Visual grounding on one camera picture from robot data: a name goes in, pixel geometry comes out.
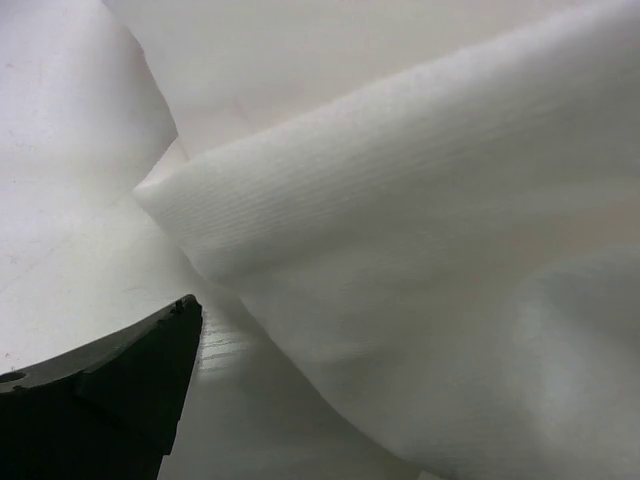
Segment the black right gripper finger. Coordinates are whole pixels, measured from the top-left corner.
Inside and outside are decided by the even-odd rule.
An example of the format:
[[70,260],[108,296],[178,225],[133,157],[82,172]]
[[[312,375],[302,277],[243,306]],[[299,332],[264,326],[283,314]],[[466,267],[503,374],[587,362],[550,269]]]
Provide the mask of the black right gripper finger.
[[186,295],[1,376],[4,479],[155,479],[172,451],[203,326]]

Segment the white t shirt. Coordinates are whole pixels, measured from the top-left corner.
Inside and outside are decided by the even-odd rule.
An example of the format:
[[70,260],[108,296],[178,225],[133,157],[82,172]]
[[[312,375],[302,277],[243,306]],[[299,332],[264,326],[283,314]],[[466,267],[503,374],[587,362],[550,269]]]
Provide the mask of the white t shirt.
[[639,475],[635,1],[112,1],[137,198],[346,420],[447,479]]

